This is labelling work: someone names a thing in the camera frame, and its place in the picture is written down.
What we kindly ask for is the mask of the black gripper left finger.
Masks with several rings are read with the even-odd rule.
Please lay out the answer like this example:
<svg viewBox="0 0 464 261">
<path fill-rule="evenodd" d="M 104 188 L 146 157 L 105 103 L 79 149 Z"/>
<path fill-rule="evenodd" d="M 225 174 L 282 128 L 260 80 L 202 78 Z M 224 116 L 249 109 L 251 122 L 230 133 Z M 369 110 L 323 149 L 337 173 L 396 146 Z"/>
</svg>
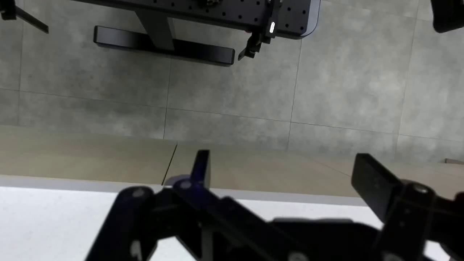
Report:
<svg viewBox="0 0 464 261">
<path fill-rule="evenodd" d="M 270 261 L 269 225 L 209 187 L 211 152 L 196 154 L 192 173 L 156 193 L 124 188 L 115 199 L 86 261 L 150 261 L 175 238 L 195 261 Z"/>
</svg>

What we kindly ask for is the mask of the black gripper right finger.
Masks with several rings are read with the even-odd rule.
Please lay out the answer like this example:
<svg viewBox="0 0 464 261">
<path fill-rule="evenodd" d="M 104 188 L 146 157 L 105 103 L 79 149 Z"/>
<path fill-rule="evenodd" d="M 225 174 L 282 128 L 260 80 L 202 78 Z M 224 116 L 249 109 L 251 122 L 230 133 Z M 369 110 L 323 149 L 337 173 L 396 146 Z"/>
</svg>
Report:
<svg viewBox="0 0 464 261">
<path fill-rule="evenodd" d="M 427 242 L 437 242 L 450 261 L 464 261 L 464 193 L 453 199 L 431 187 L 401 180 L 370 154 L 357 154 L 352 186 L 383 222 L 372 258 L 433 261 Z"/>
</svg>

